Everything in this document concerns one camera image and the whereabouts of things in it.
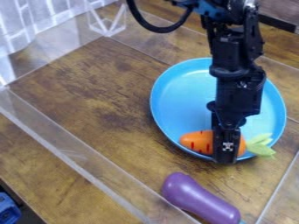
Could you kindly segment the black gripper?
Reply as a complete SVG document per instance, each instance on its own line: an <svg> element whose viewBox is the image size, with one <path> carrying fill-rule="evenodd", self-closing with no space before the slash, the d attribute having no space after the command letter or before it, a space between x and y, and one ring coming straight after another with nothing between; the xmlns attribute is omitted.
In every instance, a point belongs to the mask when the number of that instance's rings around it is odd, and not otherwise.
<svg viewBox="0 0 299 224"><path fill-rule="evenodd" d="M240 126L246 117L260 113L266 74L260 66L228 71L214 66L209 74L216 78L214 100L206 104L210 112L212 160L221 165L237 161Z"/></svg>

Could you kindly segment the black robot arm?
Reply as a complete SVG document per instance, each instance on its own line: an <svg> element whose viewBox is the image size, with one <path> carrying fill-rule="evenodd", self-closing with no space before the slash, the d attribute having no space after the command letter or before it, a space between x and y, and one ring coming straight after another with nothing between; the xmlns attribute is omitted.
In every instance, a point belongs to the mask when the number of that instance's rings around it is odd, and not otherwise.
<svg viewBox="0 0 299 224"><path fill-rule="evenodd" d="M237 161L240 127L246 117L260 113L266 75L254 59L262 54L256 0L170 0L172 5L200 14L206 30L216 78L210 112L212 160L222 165Z"/></svg>

